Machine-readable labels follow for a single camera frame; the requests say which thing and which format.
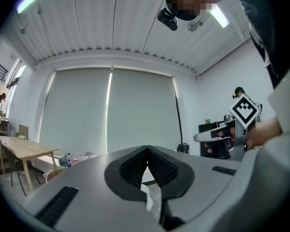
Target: wooden table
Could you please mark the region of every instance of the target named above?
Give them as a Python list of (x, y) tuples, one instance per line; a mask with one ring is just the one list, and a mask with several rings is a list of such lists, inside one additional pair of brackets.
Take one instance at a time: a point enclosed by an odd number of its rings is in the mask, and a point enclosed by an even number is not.
[(32, 182), (28, 172), (27, 161), (32, 160), (41, 156), (51, 155), (53, 160), (53, 165), (55, 169), (57, 166), (55, 164), (54, 159), (54, 151), (59, 150), (57, 148), (50, 148), (41, 146), (38, 143), (34, 143), (28, 140), (20, 139), (17, 137), (6, 137), (0, 136), (0, 160), (1, 160), (1, 167), (3, 174), (5, 175), (4, 166), (3, 166), (3, 159), (2, 159), (2, 145), (11, 151), (17, 158), (23, 161), (25, 175), (30, 187), (30, 190), (33, 191)]

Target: white wall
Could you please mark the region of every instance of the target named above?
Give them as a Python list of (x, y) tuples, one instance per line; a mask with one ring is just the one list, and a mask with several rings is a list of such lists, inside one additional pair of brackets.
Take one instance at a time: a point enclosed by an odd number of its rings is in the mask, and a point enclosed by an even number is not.
[(223, 120), (235, 102), (232, 93), (237, 87), (242, 87), (254, 102), (263, 105), (263, 121), (275, 116), (267, 101), (273, 91), (270, 77), (251, 40), (202, 73), (197, 80), (196, 89), (202, 97), (203, 124), (207, 118), (211, 122)]
[(193, 140), (199, 132), (199, 125), (203, 124), (204, 109), (198, 90), (196, 77), (175, 75), (175, 92), (178, 100), (178, 109), (182, 125), (183, 142), (189, 145), (190, 154), (199, 156), (200, 143)]
[(16, 59), (15, 53), (0, 34), (0, 64), (10, 71)]
[(39, 141), (42, 113), (54, 74), (52, 68), (36, 71), (25, 68), (11, 104), (10, 127), (12, 136), (18, 132), (18, 126), (21, 124), (29, 127), (29, 140)]

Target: table leg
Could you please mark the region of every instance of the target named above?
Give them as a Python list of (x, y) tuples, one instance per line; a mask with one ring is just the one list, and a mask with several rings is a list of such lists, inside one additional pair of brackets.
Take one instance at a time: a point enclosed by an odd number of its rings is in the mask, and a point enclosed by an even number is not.
[(28, 171), (28, 166), (27, 166), (27, 161), (26, 160), (23, 160), (23, 165), (24, 165), (25, 175), (26, 175), (30, 190), (33, 191), (33, 186), (32, 186), (32, 182), (31, 182), (31, 179), (30, 179), (30, 175), (29, 175), (29, 171)]
[(52, 156), (52, 160), (53, 160), (54, 168), (57, 169), (57, 165), (56, 165), (56, 163), (55, 163), (55, 158), (54, 158), (54, 153), (51, 152), (50, 155)]
[(2, 142), (1, 142), (1, 140), (0, 140), (0, 161), (1, 161), (1, 168), (2, 168), (2, 171), (3, 171), (3, 175), (5, 176), (3, 158), (2, 158)]
[(10, 122), (8, 121), (8, 136), (10, 137), (11, 134), (10, 134)]

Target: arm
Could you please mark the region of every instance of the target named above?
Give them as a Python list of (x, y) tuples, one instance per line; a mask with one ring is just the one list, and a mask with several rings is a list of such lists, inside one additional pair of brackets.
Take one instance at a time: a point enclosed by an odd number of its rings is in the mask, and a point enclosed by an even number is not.
[[(235, 127), (230, 128), (232, 138), (235, 138)], [(280, 124), (276, 117), (272, 118), (269, 121), (256, 124), (252, 127), (247, 134), (246, 144), (248, 149), (253, 149), (254, 147), (264, 145), (267, 141), (272, 138), (278, 137), (281, 135), (282, 130)], [(223, 137), (223, 132), (218, 131), (218, 136)]]

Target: window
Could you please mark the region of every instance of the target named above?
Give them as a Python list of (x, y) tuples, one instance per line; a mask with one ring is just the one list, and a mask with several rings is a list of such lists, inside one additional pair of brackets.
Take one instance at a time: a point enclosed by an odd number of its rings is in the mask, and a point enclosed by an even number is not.
[(22, 61), (19, 61), (9, 81), (9, 84), (7, 85), (7, 88), (10, 90), (6, 98), (6, 103), (5, 103), (5, 108), (4, 108), (4, 113), (6, 114), (7, 118), (10, 115), (11, 103), (12, 103), (13, 96), (17, 87), (17, 83), (19, 81), (20, 76), (24, 72), (25, 67), (26, 66), (24, 65), (24, 63)]

